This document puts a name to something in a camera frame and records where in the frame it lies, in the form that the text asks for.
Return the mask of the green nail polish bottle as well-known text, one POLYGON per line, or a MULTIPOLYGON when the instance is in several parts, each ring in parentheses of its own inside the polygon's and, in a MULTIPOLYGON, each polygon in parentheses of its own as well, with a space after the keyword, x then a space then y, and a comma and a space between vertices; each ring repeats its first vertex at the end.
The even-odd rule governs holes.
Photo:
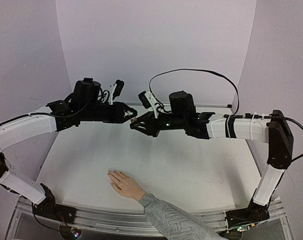
POLYGON ((130 123, 134 124, 134 125, 137 125, 139 123, 139 121, 136 117, 133 117, 133 118, 130 119, 130 123))

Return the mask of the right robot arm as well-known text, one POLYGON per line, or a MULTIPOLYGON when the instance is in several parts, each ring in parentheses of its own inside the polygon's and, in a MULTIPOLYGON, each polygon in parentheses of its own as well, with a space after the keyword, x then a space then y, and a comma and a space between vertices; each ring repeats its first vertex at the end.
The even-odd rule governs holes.
POLYGON ((268 205, 292 163, 294 137, 281 111, 274 110, 270 115, 197 112, 193 96, 177 91, 169 95, 170 112, 161 113, 153 93, 143 91, 138 97, 148 112, 133 120, 130 128, 147 136, 157 137, 160 131, 184 130, 186 135, 202 140, 227 138, 268 144, 267 166, 248 207, 268 205))

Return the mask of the person's hand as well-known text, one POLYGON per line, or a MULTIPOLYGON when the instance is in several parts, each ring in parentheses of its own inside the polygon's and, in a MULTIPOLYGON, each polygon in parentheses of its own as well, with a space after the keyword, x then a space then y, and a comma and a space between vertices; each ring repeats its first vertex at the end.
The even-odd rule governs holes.
POLYGON ((147 192, 130 176, 124 172, 109 171, 112 188, 121 196, 139 202, 147 192))

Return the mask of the grey sleeved forearm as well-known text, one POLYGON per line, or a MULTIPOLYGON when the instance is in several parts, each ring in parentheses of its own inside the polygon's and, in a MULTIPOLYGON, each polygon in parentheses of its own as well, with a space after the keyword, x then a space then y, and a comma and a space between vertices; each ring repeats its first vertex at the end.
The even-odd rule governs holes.
POLYGON ((204 222, 149 193, 139 203, 150 223, 168 240, 223 240, 204 222))

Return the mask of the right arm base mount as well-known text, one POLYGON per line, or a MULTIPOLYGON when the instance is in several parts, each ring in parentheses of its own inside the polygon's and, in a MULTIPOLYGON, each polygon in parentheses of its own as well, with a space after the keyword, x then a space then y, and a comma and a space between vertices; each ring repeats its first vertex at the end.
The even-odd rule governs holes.
POLYGON ((269 203, 259 205, 251 200, 246 208, 227 211, 225 217, 227 220, 227 229, 234 230, 268 220, 270 218, 269 205, 269 203))

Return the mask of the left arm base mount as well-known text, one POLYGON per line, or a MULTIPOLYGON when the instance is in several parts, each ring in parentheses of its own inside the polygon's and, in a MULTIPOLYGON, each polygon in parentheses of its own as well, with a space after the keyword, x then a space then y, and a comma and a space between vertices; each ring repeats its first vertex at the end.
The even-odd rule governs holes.
POLYGON ((41 203, 32 206, 32 213, 65 224, 73 224, 77 210, 75 207, 58 204, 54 197, 47 196, 41 203))

